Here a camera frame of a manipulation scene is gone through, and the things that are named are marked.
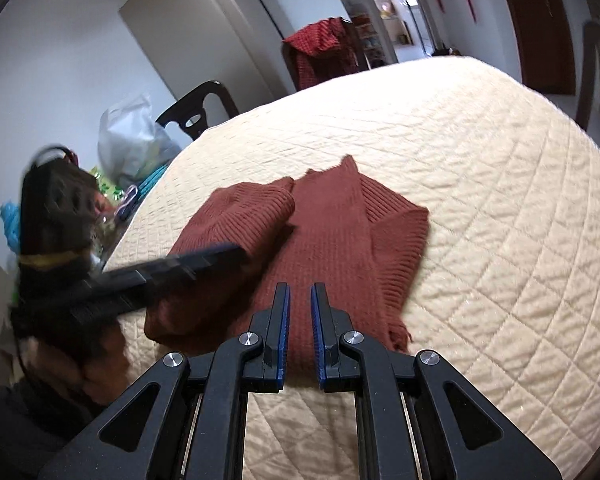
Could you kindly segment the person's left hand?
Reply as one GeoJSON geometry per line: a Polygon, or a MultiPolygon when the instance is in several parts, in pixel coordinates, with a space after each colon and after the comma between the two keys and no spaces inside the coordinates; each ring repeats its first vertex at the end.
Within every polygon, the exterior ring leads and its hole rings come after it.
{"type": "Polygon", "coordinates": [[[31,339],[27,370],[48,382],[62,396],[84,393],[100,405],[116,400],[129,385],[130,363],[125,355],[125,338],[118,321],[104,328],[95,355],[83,364],[45,342],[31,339]]]}

